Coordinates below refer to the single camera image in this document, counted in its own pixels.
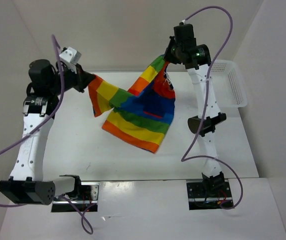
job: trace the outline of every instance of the white tabletop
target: white tabletop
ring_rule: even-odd
[[[100,77],[128,89],[140,72],[99,72]],[[197,103],[187,72],[170,72],[176,93],[173,122],[158,152],[153,154],[123,142],[101,129],[107,114],[93,116],[88,91],[73,89],[55,116],[48,136],[43,172],[44,180],[65,174],[79,175],[89,181],[177,180],[199,179],[204,160],[181,162],[192,142],[188,118],[197,115]],[[222,109],[227,120],[216,127],[216,149],[219,159],[230,164],[241,178],[257,178],[258,172],[247,136],[236,108]],[[199,155],[198,145],[190,156]],[[235,176],[224,166],[226,178]]]
[[[230,179],[234,202],[240,196]],[[76,212],[51,206],[8,208],[0,240],[286,240],[265,178],[244,178],[244,198],[233,210],[189,210],[186,181],[101,182],[98,212],[86,214],[88,235]]]

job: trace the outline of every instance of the colorful fabric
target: colorful fabric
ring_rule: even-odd
[[[99,76],[88,85],[94,116],[113,109],[102,129],[156,153],[174,117],[175,92],[163,56],[156,58],[128,91]]]

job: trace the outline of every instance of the white basket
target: white basket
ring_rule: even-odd
[[[219,107],[241,108],[248,104],[244,78],[235,62],[216,60],[210,75]]]

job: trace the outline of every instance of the white bracket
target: white bracket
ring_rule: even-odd
[[[77,73],[76,64],[80,57],[81,53],[70,46],[59,55],[60,60],[75,74]]]
[[[47,117],[48,115],[40,117],[39,113],[29,113],[24,116],[22,137],[30,134],[30,131]],[[43,180],[43,157],[53,122],[54,120],[51,118],[20,145],[14,168],[10,173],[13,180],[25,181],[27,178],[32,178],[33,181]]]
[[[201,118],[203,115],[203,109],[206,99],[206,92],[207,92],[207,73],[208,73],[209,66],[202,65],[199,67],[199,70],[195,68],[190,68],[187,70],[192,84],[194,86],[194,90],[196,93],[196,100],[197,100],[197,116]],[[214,118],[218,116],[218,113],[221,112],[217,100],[214,93],[213,84],[211,81],[211,77],[208,80],[208,100],[207,100],[207,108],[205,112],[205,119],[207,117]],[[217,150],[215,147],[215,133],[208,132],[205,134],[204,137],[199,136],[197,138],[197,142],[199,145],[199,149],[202,154],[211,156],[216,158],[217,157]],[[217,176],[222,171],[220,164],[210,158],[206,159],[206,162],[203,167],[202,173],[207,177]]]

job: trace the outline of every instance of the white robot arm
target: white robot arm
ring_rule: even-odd
[[[197,141],[202,155],[216,158],[218,154],[215,147],[215,126],[226,120],[226,114],[221,113],[212,82],[207,79],[211,65],[208,47],[205,44],[197,45],[193,26],[181,22],[174,27],[174,36],[170,36],[164,58],[173,64],[184,64],[191,78],[196,93],[198,114],[189,118],[187,123],[194,134],[197,133],[201,123],[207,95],[207,81],[209,81],[206,112]],[[208,194],[217,193],[225,182],[220,164],[211,158],[206,159],[202,178],[205,192]]]
[[[78,64],[81,54],[75,49],[64,48],[59,57],[64,65],[64,91],[74,88],[83,93],[96,76],[83,71]],[[28,74],[31,83],[26,89],[27,97],[23,103],[22,137],[29,135],[54,111],[61,90],[59,73],[48,60],[32,62]],[[49,205],[54,197],[62,194],[68,194],[71,198],[80,194],[81,180],[76,175],[57,176],[53,181],[43,181],[43,158],[54,118],[55,116],[20,145],[9,179],[0,181],[0,192],[15,204]]]

